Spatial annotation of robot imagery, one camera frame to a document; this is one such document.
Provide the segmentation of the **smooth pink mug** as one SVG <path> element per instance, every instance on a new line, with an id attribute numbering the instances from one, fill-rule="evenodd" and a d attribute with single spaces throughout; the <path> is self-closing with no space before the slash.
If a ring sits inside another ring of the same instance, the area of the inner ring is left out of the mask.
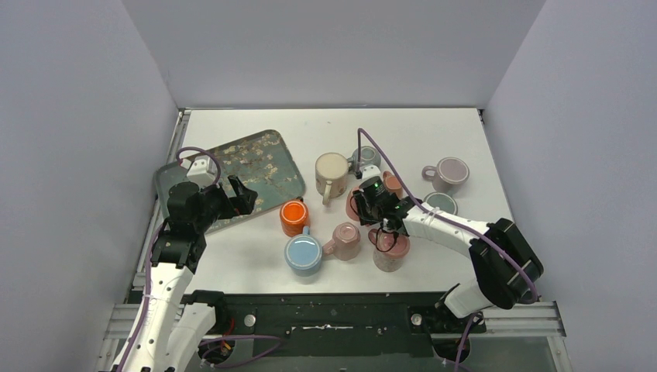
<path id="1" fill-rule="evenodd" d="M 346 214 L 347 216 L 355 222 L 359 222 L 359 216 L 357 214 L 356 203 L 353 198 L 353 192 L 356 191 L 358 187 L 353 188 L 347 195 L 346 198 Z"/>

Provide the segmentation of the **light blue ribbed mug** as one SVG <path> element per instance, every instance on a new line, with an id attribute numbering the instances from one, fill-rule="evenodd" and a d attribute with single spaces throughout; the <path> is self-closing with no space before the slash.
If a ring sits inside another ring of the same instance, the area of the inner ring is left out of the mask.
<path id="1" fill-rule="evenodd" d="M 292 271 L 300 277 L 316 274 L 322 265 L 323 249 L 319 241 L 305 226 L 301 234 L 290 238 L 284 247 L 284 259 Z"/>

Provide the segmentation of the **lilac ribbed mug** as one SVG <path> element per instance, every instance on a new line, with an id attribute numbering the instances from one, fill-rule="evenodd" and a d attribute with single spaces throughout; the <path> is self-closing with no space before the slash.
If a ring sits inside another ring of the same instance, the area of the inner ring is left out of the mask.
<path id="1" fill-rule="evenodd" d="M 425 166 L 421 175 L 436 192 L 455 194 L 469 179 L 470 169 L 457 157 L 442 158 L 435 166 Z"/>

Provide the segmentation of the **speckled dark pink mug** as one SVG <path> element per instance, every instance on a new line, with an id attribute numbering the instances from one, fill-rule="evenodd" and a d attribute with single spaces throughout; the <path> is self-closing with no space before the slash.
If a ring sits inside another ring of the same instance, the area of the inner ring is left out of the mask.
<path id="1" fill-rule="evenodd" d="M 384 272 L 398 270 L 410 251 L 410 240 L 404 235 L 371 229 L 368 239 L 374 245 L 373 262 Z"/>

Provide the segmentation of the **grey-blue round mug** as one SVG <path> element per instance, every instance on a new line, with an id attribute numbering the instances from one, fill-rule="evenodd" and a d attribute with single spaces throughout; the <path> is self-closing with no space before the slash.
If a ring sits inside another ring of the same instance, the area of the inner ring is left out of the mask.
<path id="1" fill-rule="evenodd" d="M 362 167 L 367 167 L 370 165 L 380 167 L 381 161 L 381 155 L 375 148 L 371 146 L 361 146 L 360 148 L 354 150 L 352 156 L 347 159 L 349 165 L 349 173 L 354 174 Z"/>

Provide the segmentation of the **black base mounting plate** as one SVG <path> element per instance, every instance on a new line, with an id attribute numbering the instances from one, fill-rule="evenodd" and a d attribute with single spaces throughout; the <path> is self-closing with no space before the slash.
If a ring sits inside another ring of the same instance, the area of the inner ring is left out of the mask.
<path id="1" fill-rule="evenodd" d="M 458 360 L 480 315 L 458 319 L 441 292 L 222 294 L 222 317 L 196 353 L 219 368 L 264 357 L 365 357 L 446 351 Z"/>

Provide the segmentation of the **salmon dotted mug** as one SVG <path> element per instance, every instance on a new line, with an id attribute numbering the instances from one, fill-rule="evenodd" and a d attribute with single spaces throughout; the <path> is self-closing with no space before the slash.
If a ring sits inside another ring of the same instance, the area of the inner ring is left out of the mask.
<path id="1" fill-rule="evenodd" d="M 382 176 L 385 188 L 394 193 L 399 199 L 404 197 L 404 189 L 399 179 L 389 170 L 383 172 Z"/>

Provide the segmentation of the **blue floral blossom tray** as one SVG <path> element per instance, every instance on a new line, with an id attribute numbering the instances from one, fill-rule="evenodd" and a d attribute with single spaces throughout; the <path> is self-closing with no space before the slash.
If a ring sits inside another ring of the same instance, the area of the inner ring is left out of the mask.
<path id="1" fill-rule="evenodd" d="M 266 129 L 207 150 L 220 162 L 221 182 L 226 194 L 235 193 L 229 175 L 237 176 L 245 187 L 258 193 L 250 215 L 218 220 L 207 231 L 216 233 L 279 208 L 306 191 L 306 184 L 282 135 Z"/>

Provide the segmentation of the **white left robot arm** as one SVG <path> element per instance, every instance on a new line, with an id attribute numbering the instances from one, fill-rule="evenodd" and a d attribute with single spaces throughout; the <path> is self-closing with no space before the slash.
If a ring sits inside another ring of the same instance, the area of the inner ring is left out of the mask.
<path id="1" fill-rule="evenodd" d="M 225 193 L 221 183 L 201 188 L 185 181 L 168 191 L 169 215 L 149 249 L 142 301 L 113 371 L 182 371 L 203 336 L 228 325 L 222 294 L 184 294 L 207 246 L 205 234 L 211 225 L 254 210 L 257 192 L 235 175 L 228 180 L 233 196 Z"/>

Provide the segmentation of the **cream floral mug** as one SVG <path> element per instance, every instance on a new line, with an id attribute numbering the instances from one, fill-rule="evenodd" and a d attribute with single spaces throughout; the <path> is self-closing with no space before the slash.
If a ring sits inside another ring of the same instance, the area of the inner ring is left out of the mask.
<path id="1" fill-rule="evenodd" d="M 315 184 L 324 206 L 328 206 L 333 198 L 345 193 L 348 173 L 349 163 L 342 154 L 329 152 L 323 153 L 317 158 Z"/>

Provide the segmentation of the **faceted pink mug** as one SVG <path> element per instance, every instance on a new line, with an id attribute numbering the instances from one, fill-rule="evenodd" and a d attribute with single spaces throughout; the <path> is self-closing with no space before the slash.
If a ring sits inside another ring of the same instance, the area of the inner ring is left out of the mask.
<path id="1" fill-rule="evenodd" d="M 351 222 L 344 222 L 335 227 L 332 238 L 323 245 L 324 257 L 334 256 L 338 260 L 348 261 L 358 256 L 361 245 L 359 228 Z"/>

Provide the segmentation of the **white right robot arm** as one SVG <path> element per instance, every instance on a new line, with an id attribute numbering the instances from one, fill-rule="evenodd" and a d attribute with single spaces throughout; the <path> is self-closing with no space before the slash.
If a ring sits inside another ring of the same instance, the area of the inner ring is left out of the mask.
<path id="1" fill-rule="evenodd" d="M 463 319 L 485 308 L 511 309 L 522 301 L 537 300 L 535 282 L 545 269 L 511 220 L 464 219 L 418 198 L 399 198 L 384 187 L 380 177 L 364 181 L 353 199 L 361 224 L 377 225 L 394 236 L 425 239 L 470 260 L 475 278 L 457 284 L 439 301 L 454 317 Z"/>

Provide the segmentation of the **grey-green mug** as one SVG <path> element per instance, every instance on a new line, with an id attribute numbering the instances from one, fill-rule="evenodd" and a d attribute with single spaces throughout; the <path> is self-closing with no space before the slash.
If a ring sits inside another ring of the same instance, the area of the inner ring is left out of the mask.
<path id="1" fill-rule="evenodd" d="M 423 202 L 430 205 L 432 208 L 438 208 L 441 211 L 452 215 L 457 215 L 459 211 L 456 200 L 445 193 L 437 191 L 429 193 L 424 197 Z"/>

